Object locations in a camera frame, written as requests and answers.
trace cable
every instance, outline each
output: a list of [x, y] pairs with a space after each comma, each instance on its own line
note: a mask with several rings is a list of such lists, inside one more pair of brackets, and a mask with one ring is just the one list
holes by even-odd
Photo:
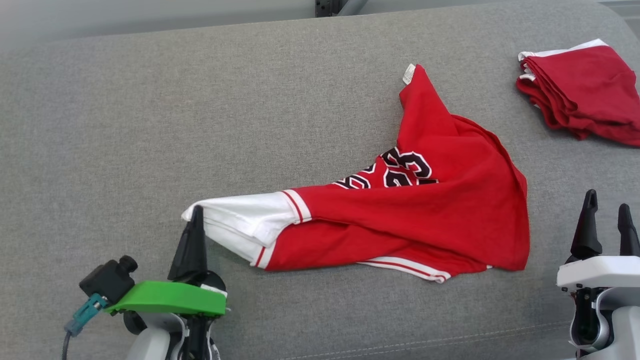
[[62, 360], [67, 360], [67, 352], [69, 351], [69, 339], [71, 339], [71, 332], [67, 332], [65, 341], [62, 343]]

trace gray fabric surface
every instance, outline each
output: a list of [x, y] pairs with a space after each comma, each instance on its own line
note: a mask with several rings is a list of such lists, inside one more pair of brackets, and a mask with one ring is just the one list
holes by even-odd
[[[56, 358], [84, 302], [77, 283], [108, 259], [129, 254], [137, 280], [164, 279], [193, 201], [369, 165], [394, 144], [411, 62], [527, 176], [526, 271], [443, 285], [360, 265], [266, 273], [210, 245], [232, 309], [216, 333], [223, 359], [570, 357], [557, 266], [589, 188], [615, 253], [618, 204], [640, 218], [640, 156], [548, 130], [515, 89], [515, 57], [598, 37], [640, 69], [624, 22], [577, 0], [85, 38], [0, 57], [0, 357]], [[70, 359], [124, 358], [133, 340], [100, 316]]]

